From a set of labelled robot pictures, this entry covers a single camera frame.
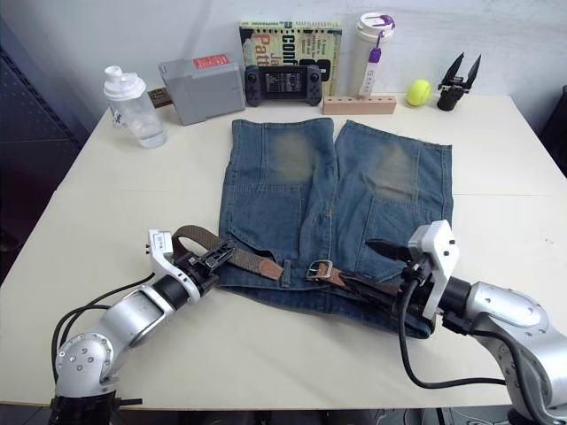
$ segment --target tennis ball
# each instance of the tennis ball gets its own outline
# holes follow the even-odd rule
[[[413,106],[421,106],[431,95],[431,85],[427,80],[415,80],[406,92],[406,100]]]

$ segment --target floor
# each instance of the floor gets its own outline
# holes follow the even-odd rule
[[[342,411],[120,411],[113,425],[504,425],[509,406]],[[0,404],[0,425],[45,425],[47,407]]]

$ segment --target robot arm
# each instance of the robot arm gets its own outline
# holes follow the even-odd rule
[[[173,260],[169,232],[150,230],[149,239],[157,281],[125,296],[91,329],[59,348],[50,424],[108,424],[116,407],[118,372],[130,350],[147,341],[183,305],[197,303],[218,282],[214,269],[235,250],[227,241],[202,257],[187,252]]]
[[[418,228],[407,248],[382,240],[367,244],[381,255],[407,262],[399,294],[402,302],[406,298],[406,305],[420,310],[426,319],[440,313],[443,326],[473,336],[494,356],[514,406],[512,421],[567,423],[567,337],[549,323],[540,304],[514,290],[451,278],[459,251],[445,220]],[[399,315],[405,316],[403,307]],[[405,338],[405,331],[400,335]],[[404,356],[414,383],[441,388],[419,381],[402,348]]]

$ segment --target jeans pocket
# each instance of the jeans pocket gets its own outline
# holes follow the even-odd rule
[[[234,188],[228,231],[256,253],[269,252],[277,263],[299,256],[299,185]]]
[[[356,270],[385,281],[401,272],[404,264],[379,255],[365,241],[384,239],[408,245],[409,238],[423,224],[431,223],[431,212],[419,205],[373,197],[364,229]]]

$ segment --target white table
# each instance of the white table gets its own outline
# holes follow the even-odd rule
[[[433,98],[399,97],[393,115],[347,118],[454,146],[455,275],[525,291],[567,333],[567,181],[509,97],[466,96],[454,112]],[[0,290],[0,400],[46,404],[50,338],[61,315],[150,273],[148,228],[198,224],[216,233],[234,119],[295,121],[319,108],[265,104],[181,127],[160,113],[169,140],[138,148],[101,119]],[[100,313],[86,313],[74,331]],[[409,342],[424,380],[499,376],[472,338],[438,326]],[[136,349],[119,395],[175,409],[395,408],[509,403],[503,387],[422,390],[406,377],[397,337],[329,315],[291,313],[222,290],[183,308]]]

